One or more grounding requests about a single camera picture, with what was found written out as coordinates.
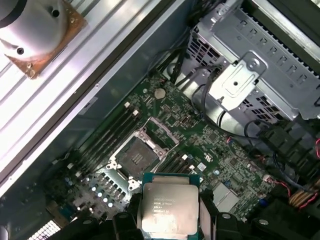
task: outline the metal bracket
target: metal bracket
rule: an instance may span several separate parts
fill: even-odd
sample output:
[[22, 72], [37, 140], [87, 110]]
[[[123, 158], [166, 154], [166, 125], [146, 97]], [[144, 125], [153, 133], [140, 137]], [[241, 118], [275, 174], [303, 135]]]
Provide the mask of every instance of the metal bracket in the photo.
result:
[[213, 82], [209, 94], [226, 111], [237, 108], [255, 89], [258, 78], [266, 71], [266, 64], [253, 52], [229, 65]]
[[204, 24], [212, 30], [213, 26], [225, 19], [229, 14], [240, 8], [243, 0], [227, 0], [225, 3], [220, 3], [207, 16], [204, 17]]

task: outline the green circuit board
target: green circuit board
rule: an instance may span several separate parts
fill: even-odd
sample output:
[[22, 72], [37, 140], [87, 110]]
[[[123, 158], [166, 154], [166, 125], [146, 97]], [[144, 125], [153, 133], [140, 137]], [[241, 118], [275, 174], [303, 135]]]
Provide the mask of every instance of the green circuit board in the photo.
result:
[[[115, 126], [113, 122], [118, 120], [124, 105], [128, 103], [138, 111], [138, 117], [135, 122], [131, 120], [121, 127]], [[172, 133], [178, 140], [176, 147], [163, 128], [148, 121], [150, 117], [157, 119]], [[201, 176], [201, 189], [215, 189], [222, 183], [236, 195], [238, 201], [230, 212], [238, 218], [244, 217], [258, 203], [258, 195], [267, 194], [273, 187], [262, 180], [263, 173], [250, 168], [249, 161], [238, 159], [230, 152], [226, 143], [227, 136], [209, 127], [201, 116], [195, 113], [190, 99], [162, 75], [144, 79], [105, 119], [79, 149], [82, 162], [86, 163], [87, 167], [95, 163], [91, 166], [92, 170], [106, 166], [109, 157], [123, 140], [134, 129], [142, 128], [147, 122], [147, 134], [157, 144], [169, 149], [174, 147], [163, 164], [177, 153], [187, 155], [189, 174]], [[116, 140], [109, 141], [108, 144], [97, 144], [104, 141], [102, 135], [111, 127], [116, 133]], [[239, 156], [245, 158], [245, 152], [237, 143], [232, 147]], [[88, 153], [94, 153], [94, 156], [89, 157]]]

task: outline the chip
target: chip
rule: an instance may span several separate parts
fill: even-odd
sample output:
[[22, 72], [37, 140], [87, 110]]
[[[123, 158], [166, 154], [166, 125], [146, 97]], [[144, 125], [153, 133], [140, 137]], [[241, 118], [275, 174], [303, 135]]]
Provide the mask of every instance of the chip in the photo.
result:
[[235, 166], [238, 163], [238, 160], [235, 158], [232, 158], [229, 162], [232, 166]]
[[198, 231], [199, 189], [188, 184], [146, 183], [142, 230], [157, 239], [186, 239]]
[[209, 136], [209, 139], [210, 139], [211, 141], [215, 141], [216, 138], [217, 138], [217, 135], [216, 135], [215, 133], [212, 133], [212, 134]]

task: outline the mounting hole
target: mounting hole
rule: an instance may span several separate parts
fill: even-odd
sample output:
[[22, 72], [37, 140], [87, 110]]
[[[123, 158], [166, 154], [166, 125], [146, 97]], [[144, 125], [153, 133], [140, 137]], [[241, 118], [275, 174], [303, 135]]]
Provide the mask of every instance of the mounting hole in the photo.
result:
[[22, 47], [19, 47], [17, 50], [16, 50], [16, 53], [19, 54], [19, 55], [22, 55], [25, 53], [25, 50], [22, 48]]
[[91, 220], [85, 220], [85, 221], [83, 221], [83, 224], [91, 224], [91, 223], [92, 223]]
[[121, 213], [121, 214], [119, 215], [119, 218], [120, 218], [120, 219], [125, 219], [125, 218], [127, 218], [127, 217], [128, 217], [128, 214], [125, 213], [125, 212], [123, 212], [123, 213]]
[[54, 18], [57, 18], [57, 17], [59, 17], [59, 15], [60, 15], [60, 12], [59, 12], [59, 10], [53, 10], [52, 12], [51, 12], [51, 15], [54, 17]]

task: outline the vent grille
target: vent grille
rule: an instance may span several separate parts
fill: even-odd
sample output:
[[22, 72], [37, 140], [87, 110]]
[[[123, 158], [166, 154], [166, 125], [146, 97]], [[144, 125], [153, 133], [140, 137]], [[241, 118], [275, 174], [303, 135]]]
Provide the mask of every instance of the vent grille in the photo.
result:
[[187, 52], [201, 66], [210, 66], [218, 60], [220, 55], [207, 43], [195, 37], [196, 33], [191, 35]]
[[61, 228], [51, 220], [46, 225], [41, 227], [35, 234], [29, 237], [28, 240], [46, 240], [60, 229]]

